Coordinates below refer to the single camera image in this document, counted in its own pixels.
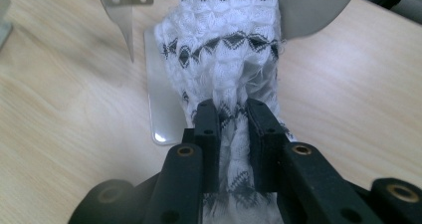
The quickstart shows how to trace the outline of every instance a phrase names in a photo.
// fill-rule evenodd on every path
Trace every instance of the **cloth fold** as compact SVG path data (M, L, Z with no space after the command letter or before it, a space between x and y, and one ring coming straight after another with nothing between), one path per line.
M221 121L220 191L205 194L203 223L283 223L276 194L254 189L245 111L247 98L280 111L280 22L278 0L180 0L155 27L188 125L208 99Z

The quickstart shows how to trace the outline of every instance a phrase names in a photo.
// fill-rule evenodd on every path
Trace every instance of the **patterned cloth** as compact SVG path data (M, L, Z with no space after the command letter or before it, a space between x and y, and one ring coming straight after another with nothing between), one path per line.
M180 0L155 27L189 126L205 100L219 113L220 191L205 194L204 223L283 223L276 194L254 189L245 112L252 98L279 113L280 22L278 0Z

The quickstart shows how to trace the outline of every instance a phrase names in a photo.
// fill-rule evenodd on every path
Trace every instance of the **metal bracket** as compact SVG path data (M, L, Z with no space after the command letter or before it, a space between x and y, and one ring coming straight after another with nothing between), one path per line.
M129 49L130 58L133 57L133 34L132 34L132 6L151 5L154 0L101 0L109 18L118 25L123 33Z
M12 24L3 20L10 7L10 0L0 0L0 50L12 31Z

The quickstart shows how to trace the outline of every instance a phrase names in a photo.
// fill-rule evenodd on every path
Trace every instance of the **wood grain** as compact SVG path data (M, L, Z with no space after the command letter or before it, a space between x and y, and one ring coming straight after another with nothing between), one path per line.
M66 223L110 178L160 170L143 30L178 0L133 9L135 63L100 0L12 0L0 52L0 223ZM347 179L422 186L422 28L352 0L281 56L282 117Z

